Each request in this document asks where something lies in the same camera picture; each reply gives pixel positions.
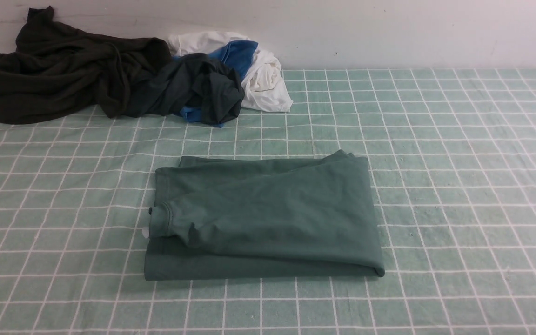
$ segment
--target white wall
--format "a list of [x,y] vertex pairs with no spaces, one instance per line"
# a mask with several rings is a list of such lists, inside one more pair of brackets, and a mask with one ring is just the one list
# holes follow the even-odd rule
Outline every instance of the white wall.
[[287,68],[536,66],[536,0],[0,0],[0,51],[47,4],[100,34],[235,30]]

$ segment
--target white clothing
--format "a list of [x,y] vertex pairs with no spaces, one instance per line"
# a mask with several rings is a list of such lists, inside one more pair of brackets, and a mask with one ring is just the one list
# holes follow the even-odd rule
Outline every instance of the white clothing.
[[[201,32],[172,35],[168,47],[172,55],[184,56],[192,53],[211,53],[234,40],[249,40],[247,36],[234,32]],[[281,76],[281,62],[270,51],[258,46],[253,63],[241,86],[245,97],[243,108],[264,112],[289,112],[293,101],[289,96],[285,80]]]

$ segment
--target black clothing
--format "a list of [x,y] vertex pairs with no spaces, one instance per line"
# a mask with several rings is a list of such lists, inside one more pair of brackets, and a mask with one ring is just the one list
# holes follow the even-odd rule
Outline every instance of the black clothing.
[[0,122],[36,123],[100,104],[108,117],[125,112],[130,85],[172,61],[158,38],[91,34],[30,9],[16,51],[0,54]]
[[180,115],[184,106],[200,107],[202,123],[219,125],[239,116],[244,95],[237,71],[206,54],[189,54],[153,78],[144,74],[124,115]]

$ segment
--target green checkered tablecloth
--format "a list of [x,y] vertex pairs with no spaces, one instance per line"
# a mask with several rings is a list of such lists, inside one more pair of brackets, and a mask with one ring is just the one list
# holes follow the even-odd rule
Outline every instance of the green checkered tablecloth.
[[[0,124],[0,334],[536,335],[536,70],[285,71],[223,129],[97,107]],[[387,274],[146,282],[181,155],[366,155]]]

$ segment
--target folded green shirt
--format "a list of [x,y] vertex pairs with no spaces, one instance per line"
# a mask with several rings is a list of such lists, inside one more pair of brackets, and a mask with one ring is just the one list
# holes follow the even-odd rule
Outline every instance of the folded green shirt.
[[384,274],[366,158],[183,157],[156,178],[147,280]]

